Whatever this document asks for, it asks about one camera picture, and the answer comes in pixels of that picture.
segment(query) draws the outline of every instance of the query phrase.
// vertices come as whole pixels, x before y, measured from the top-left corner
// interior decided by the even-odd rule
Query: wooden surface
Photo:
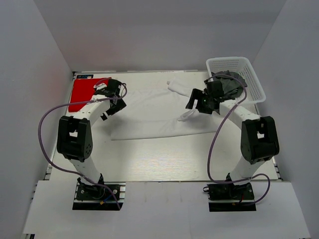
[[[192,88],[203,89],[207,72],[128,72],[94,74],[94,78],[110,77],[127,83],[128,90],[165,89],[174,77],[183,79]],[[246,106],[256,112],[254,106]],[[214,133],[171,138],[111,141],[107,122],[98,120],[92,127],[94,149],[92,158],[106,181],[202,181],[207,177],[207,155]],[[240,152],[240,130],[229,120],[225,123],[212,154],[211,174],[225,179],[237,164]],[[53,160],[59,166],[74,170],[62,155],[55,152]],[[256,173],[266,173],[271,179],[277,174],[270,160]],[[68,176],[56,169],[51,179]]]

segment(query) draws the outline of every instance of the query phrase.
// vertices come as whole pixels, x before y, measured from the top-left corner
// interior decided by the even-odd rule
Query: laundry basket
[[[247,83],[247,99],[242,104],[255,104],[263,102],[266,99],[265,92],[258,80],[258,77],[246,57],[217,57],[211,58],[206,61],[209,76],[211,72],[217,73],[220,71],[234,71],[240,74]],[[244,98],[244,92],[240,97],[236,98],[237,101]]]

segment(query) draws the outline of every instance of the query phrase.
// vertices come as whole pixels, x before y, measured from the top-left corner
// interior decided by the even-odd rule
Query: gray cloth
[[[217,73],[212,72],[212,76],[219,75],[219,74],[232,76],[232,77],[238,79],[245,87],[247,87],[245,79],[242,78],[241,75],[239,75],[236,72],[233,72],[233,71],[220,71]],[[237,97],[240,97],[244,91],[242,86],[236,80],[228,78],[227,76],[213,77],[213,80],[214,81],[216,81],[216,80],[221,81],[225,97],[227,97],[227,98],[235,99]]]

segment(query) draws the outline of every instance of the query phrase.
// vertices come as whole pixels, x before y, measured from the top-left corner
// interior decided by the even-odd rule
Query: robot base
[[[107,183],[105,185],[113,191],[122,208],[125,197],[125,183]],[[72,209],[84,211],[119,211],[114,198],[108,190],[103,189],[99,197],[93,197],[83,184],[77,185]]]
[[[233,184],[208,184],[204,192],[209,194],[210,212],[251,212],[256,211],[255,196],[250,183],[239,190]]]

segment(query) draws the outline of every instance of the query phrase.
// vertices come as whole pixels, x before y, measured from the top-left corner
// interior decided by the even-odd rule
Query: white platform
[[[127,83],[128,90],[166,89],[168,80],[178,77],[187,85],[203,89],[207,72],[127,72],[94,74],[94,78],[112,76]],[[256,112],[254,106],[248,107]],[[157,138],[111,141],[107,122],[98,120],[92,127],[94,150],[92,153],[96,167],[109,182],[121,181],[203,181],[207,177],[207,154],[214,133]],[[240,130],[227,121],[217,139],[211,161],[211,174],[223,180],[237,164],[240,152]],[[74,170],[72,164],[55,152],[54,162],[64,168]],[[266,173],[277,179],[272,161],[266,162],[256,173]],[[69,175],[52,170],[51,180],[68,178]]]
[[[260,197],[266,182],[253,182]],[[209,212],[203,182],[129,182],[122,209],[73,211],[75,180],[38,183],[24,228],[36,239],[301,239],[310,237],[291,183],[272,183],[255,212]]]

